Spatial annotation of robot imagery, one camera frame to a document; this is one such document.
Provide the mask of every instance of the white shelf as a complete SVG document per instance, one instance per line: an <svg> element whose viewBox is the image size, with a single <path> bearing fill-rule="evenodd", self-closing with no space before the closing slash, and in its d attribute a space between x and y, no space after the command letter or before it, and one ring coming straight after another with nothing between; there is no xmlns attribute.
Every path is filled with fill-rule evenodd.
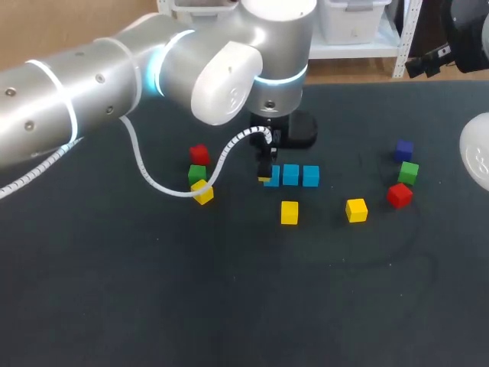
<svg viewBox="0 0 489 367"><path fill-rule="evenodd" d="M353 59L362 57L397 57L400 37L392 21L384 12L381 25L374 42L370 44L326 44L319 29L319 19L315 20L313 43L309 58L314 59Z"/></svg>
<svg viewBox="0 0 489 367"><path fill-rule="evenodd" d="M157 0L158 9L164 14L171 14L170 0ZM400 0L392 0L390 7L386 8L381 24L377 31L374 42L370 44L326 44L319 29L319 19L316 17L314 23L314 35L309 58L313 59L351 59L364 57L396 57L396 68L393 72L394 78L401 78L406 69L405 63L410 53L416 24L421 11L423 0L404 0L404 27L400 37L391 18L394 18ZM211 25L218 19L214 17L192 17L190 14L186 20L195 28Z"/></svg>

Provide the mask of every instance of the wooden block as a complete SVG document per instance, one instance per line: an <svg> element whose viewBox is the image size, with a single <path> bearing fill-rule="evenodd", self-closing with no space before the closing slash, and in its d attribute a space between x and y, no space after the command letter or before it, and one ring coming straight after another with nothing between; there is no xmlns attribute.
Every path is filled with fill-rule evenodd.
<svg viewBox="0 0 489 367"><path fill-rule="evenodd" d="M282 184L284 186L299 186L299 165L284 164Z"/></svg>
<svg viewBox="0 0 489 367"><path fill-rule="evenodd" d="M202 189L206 184L207 182L205 180L200 180L199 182L193 184L190 189L191 191L197 191ZM200 205L207 204L209 201L214 199L214 189L211 187L205 193L195 196L194 199L197 200Z"/></svg>
<svg viewBox="0 0 489 367"><path fill-rule="evenodd" d="M203 144L190 148L190 159L192 160L192 164L197 166L207 166L211 164L209 151Z"/></svg>
<svg viewBox="0 0 489 367"><path fill-rule="evenodd" d="M296 201L282 202L282 224L295 226L299 222L299 203Z"/></svg>
<svg viewBox="0 0 489 367"><path fill-rule="evenodd" d="M264 187L279 187L280 186L280 166L272 166L272 178L268 182L263 183Z"/></svg>
<svg viewBox="0 0 489 367"><path fill-rule="evenodd" d="M410 162L403 162L399 173L399 182L403 184L414 185L418 177L419 166Z"/></svg>
<svg viewBox="0 0 489 367"><path fill-rule="evenodd" d="M303 187L319 186L319 166L303 167Z"/></svg>
<svg viewBox="0 0 489 367"><path fill-rule="evenodd" d="M350 223L365 222L368 216L368 209L365 200L355 199L346 202L346 216Z"/></svg>
<svg viewBox="0 0 489 367"><path fill-rule="evenodd" d="M396 162L411 162L413 158L414 144L411 141L399 140L396 146L396 152L394 153L394 160Z"/></svg>
<svg viewBox="0 0 489 367"><path fill-rule="evenodd" d="M192 186L200 180L207 180L206 167L192 164L189 169L189 185Z"/></svg>
<svg viewBox="0 0 489 367"><path fill-rule="evenodd" d="M387 193L387 201L396 209L404 208L411 203L413 191L408 189L404 183L392 186Z"/></svg>

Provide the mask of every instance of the white cable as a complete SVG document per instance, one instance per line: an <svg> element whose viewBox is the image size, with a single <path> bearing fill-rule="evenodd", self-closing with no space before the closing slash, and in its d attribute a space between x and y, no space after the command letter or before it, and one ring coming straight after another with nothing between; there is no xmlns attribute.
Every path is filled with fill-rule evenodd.
<svg viewBox="0 0 489 367"><path fill-rule="evenodd" d="M159 190L162 193L166 193L168 195L177 196L177 197L195 197L195 196L201 195L202 193L205 193L208 189L210 189L211 186L215 183L215 181L219 177L219 174L221 173L222 166L224 165L224 161L227 158L229 152L243 138L245 138L251 134L256 134L256 133L260 132L263 135L265 135L265 139L267 140L267 144L270 144L272 142L272 134L270 133L270 130L268 128L265 128L264 126L247 128L243 132L240 132L238 135L236 135L225 146L224 150L221 153L221 157L219 157L218 163L215 166L214 173L212 174L209 182L200 190L182 193L180 191L173 191L173 190L167 189L166 187L163 187L160 184L158 184L155 180L153 180L153 178L151 178L149 173L146 171L146 167L144 166L143 158L141 157L141 152L139 151L138 137L136 136L136 131L134 130L134 127L132 126L131 122L129 121L129 119L127 117L123 116L120 119L124 123L125 127L127 128L128 132L129 132L129 136L131 137L132 148L134 150L134 156L136 157L136 161L138 163L139 171L143 175L144 179L152 187L154 187L156 190ZM33 180L38 178L48 168L50 168L53 164L55 164L71 148L73 148L75 145L77 145L82 139L83 138L80 138L78 140L75 140L72 143L69 143L69 144L62 146L57 151L55 151L51 156L49 156L48 159L46 159L44 162L39 164L33 170L27 172L24 176L22 176L21 178L19 178L18 180L14 181L14 182L12 182L11 184L1 188L0 189L0 200L6 198L8 195L11 195L15 191L20 190L22 187L30 184Z"/></svg>
<svg viewBox="0 0 489 367"><path fill-rule="evenodd" d="M247 128L243 132L240 132L237 134L231 141L225 146L224 150L221 153L221 157L219 157L219 160L217 162L217 165L215 166L214 173L212 174L209 182L200 190L197 191L191 191L191 192L180 192L180 191L173 191L170 189L167 189L166 187L161 186L158 184L151 176L149 173L146 171L146 167L144 166L143 163L143 158L141 157L141 152L139 151L139 143L138 143L138 137L136 135L136 131L134 130L134 127L131 124L131 121L126 116L123 116L120 118L121 121L124 123L125 127L127 128L129 132L129 136L131 137L131 143L132 143L132 148L134 150L134 156L136 157L136 162L138 163L139 171L143 175L144 179L156 190L161 191L162 193L166 193L171 196L177 196L177 197L195 197L198 195L201 195L205 193L207 190L211 188L211 186L215 183L217 178L219 177L219 174L221 173L222 166L224 165L225 159L228 157L229 152L233 147L243 138L251 135L251 134L256 134L260 132L261 134L265 135L265 139L267 140L267 144L271 144L272 142L272 134L268 128L265 128L264 126L256 126L253 128Z"/></svg>
<svg viewBox="0 0 489 367"><path fill-rule="evenodd" d="M30 184L32 180L38 178L42 175L49 167L55 164L62 156L64 156L71 148L79 143L82 139L75 140L73 143L66 144L55 151L48 159L46 159L43 163L39 164L35 169L28 172L18 180L12 182L10 185L7 185L0 189L0 200L4 199L11 193L14 193L17 190L20 190L22 187Z"/></svg>

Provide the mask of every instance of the cyan cube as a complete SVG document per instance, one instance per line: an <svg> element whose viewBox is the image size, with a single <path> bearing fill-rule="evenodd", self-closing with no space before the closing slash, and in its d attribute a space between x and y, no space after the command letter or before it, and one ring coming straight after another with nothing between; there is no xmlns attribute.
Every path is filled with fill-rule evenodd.
<svg viewBox="0 0 489 367"><path fill-rule="evenodd" d="M319 186L319 166L304 166L303 168L303 186Z"/></svg>
<svg viewBox="0 0 489 367"><path fill-rule="evenodd" d="M284 164L282 184L284 186L299 186L299 165Z"/></svg>
<svg viewBox="0 0 489 367"><path fill-rule="evenodd" d="M280 166L272 166L272 178L268 182L263 182L264 187L280 186Z"/></svg>
<svg viewBox="0 0 489 367"><path fill-rule="evenodd" d="M394 160L397 163L411 162L413 159L414 144L411 141L399 140L396 146Z"/></svg>

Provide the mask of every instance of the white plastic bin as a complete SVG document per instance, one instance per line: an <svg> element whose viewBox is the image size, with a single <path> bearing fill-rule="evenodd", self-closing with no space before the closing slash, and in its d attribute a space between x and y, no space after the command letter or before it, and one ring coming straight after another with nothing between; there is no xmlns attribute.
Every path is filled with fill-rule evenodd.
<svg viewBox="0 0 489 367"><path fill-rule="evenodd" d="M392 0L319 0L319 20L327 44L369 44Z"/></svg>
<svg viewBox="0 0 489 367"><path fill-rule="evenodd" d="M180 6L182 3L194 3L201 6ZM225 17L235 8L237 3L227 0L170 0L170 10L174 11L176 19L194 28L205 26Z"/></svg>

